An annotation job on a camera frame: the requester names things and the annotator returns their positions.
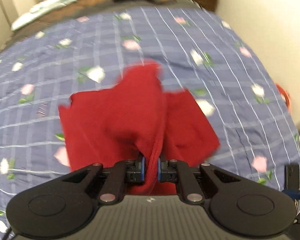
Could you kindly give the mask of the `red knit shirt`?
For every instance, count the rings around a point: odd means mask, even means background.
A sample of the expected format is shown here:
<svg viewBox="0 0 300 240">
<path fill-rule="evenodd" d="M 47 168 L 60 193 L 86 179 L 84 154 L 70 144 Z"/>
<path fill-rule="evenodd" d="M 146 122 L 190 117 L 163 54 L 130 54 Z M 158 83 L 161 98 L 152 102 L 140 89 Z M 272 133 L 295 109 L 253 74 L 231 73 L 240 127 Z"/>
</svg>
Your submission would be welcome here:
<svg viewBox="0 0 300 240">
<path fill-rule="evenodd" d="M 72 171 L 93 163 L 145 158 L 145 182 L 131 194 L 175 194 L 158 181 L 158 159 L 177 159 L 194 167 L 217 148 L 218 137 L 188 90 L 165 92 L 155 61 L 125 68 L 111 89 L 78 92 L 59 117 Z"/>
</svg>

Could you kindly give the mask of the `orange round object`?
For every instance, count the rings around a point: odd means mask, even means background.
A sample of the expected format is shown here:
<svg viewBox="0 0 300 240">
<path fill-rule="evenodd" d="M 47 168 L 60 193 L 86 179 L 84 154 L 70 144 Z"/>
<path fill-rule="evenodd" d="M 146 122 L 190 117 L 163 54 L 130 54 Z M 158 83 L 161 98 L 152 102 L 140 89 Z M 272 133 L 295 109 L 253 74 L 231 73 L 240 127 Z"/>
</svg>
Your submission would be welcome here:
<svg viewBox="0 0 300 240">
<path fill-rule="evenodd" d="M 276 83 L 276 87 L 277 87 L 283 101 L 285 102 L 289 113 L 291 113 L 292 108 L 291 108 L 291 104 L 290 104 L 290 95 L 289 95 L 289 93 L 285 89 L 283 89 L 278 83 Z"/>
</svg>

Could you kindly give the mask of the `blue checked floral quilt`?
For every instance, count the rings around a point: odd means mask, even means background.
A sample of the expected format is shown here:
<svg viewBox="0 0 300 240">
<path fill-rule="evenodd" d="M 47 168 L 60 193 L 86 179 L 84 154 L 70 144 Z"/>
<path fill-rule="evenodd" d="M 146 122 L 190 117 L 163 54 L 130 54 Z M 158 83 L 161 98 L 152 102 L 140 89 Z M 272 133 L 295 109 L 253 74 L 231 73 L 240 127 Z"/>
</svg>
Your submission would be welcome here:
<svg viewBox="0 0 300 240">
<path fill-rule="evenodd" d="M 188 89 L 221 145 L 211 163 L 281 190 L 300 167 L 300 135 L 253 51 L 201 9 L 132 7 L 53 25 L 0 53 L 0 239 L 17 193 L 68 173 L 58 106 L 112 87 L 125 66 L 153 59 L 166 90 Z"/>
</svg>

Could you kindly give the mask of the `white light-blue pillow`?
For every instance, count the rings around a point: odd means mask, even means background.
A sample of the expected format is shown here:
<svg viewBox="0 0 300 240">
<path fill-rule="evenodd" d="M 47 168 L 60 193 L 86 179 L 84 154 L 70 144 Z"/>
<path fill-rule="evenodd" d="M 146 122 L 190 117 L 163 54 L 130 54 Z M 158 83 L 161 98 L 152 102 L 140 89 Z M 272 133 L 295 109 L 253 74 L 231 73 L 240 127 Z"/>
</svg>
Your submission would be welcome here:
<svg viewBox="0 0 300 240">
<path fill-rule="evenodd" d="M 11 25 L 11 31 L 18 31 L 38 18 L 75 2 L 77 2 L 77 0 L 43 0 L 17 18 Z"/>
</svg>

